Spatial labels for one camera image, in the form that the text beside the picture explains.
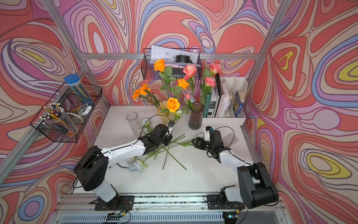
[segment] dark glass vase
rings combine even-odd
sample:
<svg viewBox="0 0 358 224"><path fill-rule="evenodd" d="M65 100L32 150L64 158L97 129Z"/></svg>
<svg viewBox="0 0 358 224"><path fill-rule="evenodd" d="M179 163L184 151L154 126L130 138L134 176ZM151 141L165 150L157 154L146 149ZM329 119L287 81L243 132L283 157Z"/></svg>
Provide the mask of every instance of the dark glass vase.
<svg viewBox="0 0 358 224"><path fill-rule="evenodd" d="M194 106L194 109L192 109L190 107L192 114L190 115L188 125L189 125L190 129L198 130L201 127L201 124L203 122L204 105L199 102L194 102L193 106Z"/></svg>

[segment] black tape roll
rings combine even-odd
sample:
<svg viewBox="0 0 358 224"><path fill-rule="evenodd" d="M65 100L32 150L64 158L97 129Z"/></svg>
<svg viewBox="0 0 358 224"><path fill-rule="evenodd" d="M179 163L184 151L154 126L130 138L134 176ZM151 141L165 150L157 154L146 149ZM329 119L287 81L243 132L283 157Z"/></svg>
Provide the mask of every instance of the black tape roll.
<svg viewBox="0 0 358 224"><path fill-rule="evenodd" d="M175 58L175 62L188 63L190 57L186 55L177 55Z"/></svg>

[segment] paper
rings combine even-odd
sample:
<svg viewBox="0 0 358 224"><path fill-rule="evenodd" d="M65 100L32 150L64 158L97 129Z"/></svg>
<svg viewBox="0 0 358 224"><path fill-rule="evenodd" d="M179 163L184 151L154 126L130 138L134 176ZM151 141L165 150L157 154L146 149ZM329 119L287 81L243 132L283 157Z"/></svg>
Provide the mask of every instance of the paper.
<svg viewBox="0 0 358 224"><path fill-rule="evenodd" d="M180 51L180 50L177 50L177 49L171 49L171 48L152 45L150 60L151 61L156 61L158 59L164 59L165 62L175 62L175 58L176 58L177 55L189 56L190 60L193 63L197 62L198 56L199 56L198 53Z"/></svg>

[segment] white book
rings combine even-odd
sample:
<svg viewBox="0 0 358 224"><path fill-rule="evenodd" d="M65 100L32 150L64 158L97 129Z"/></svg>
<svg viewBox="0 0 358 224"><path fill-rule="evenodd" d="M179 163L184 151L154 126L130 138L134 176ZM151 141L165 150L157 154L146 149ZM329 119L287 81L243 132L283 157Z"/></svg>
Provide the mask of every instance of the white book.
<svg viewBox="0 0 358 224"><path fill-rule="evenodd" d="M208 116L207 118L213 118L215 115L215 110L218 105L219 94L217 93L217 86L211 88L211 99L209 103Z"/></svg>
<svg viewBox="0 0 358 224"><path fill-rule="evenodd" d="M222 92L223 94L220 97L220 103L218 105L218 112L216 113L216 118L223 118L226 108L230 103L230 94L229 90L226 87L226 84L224 82L221 83Z"/></svg>

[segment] blue lid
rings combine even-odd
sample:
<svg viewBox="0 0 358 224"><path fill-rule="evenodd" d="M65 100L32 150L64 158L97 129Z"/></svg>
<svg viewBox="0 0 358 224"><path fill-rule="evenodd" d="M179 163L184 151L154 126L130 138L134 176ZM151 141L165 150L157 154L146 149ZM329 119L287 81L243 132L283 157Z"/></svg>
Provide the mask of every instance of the blue lid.
<svg viewBox="0 0 358 224"><path fill-rule="evenodd" d="M79 76L76 74L71 74L66 76L64 80L67 84L74 84L79 81Z"/></svg>

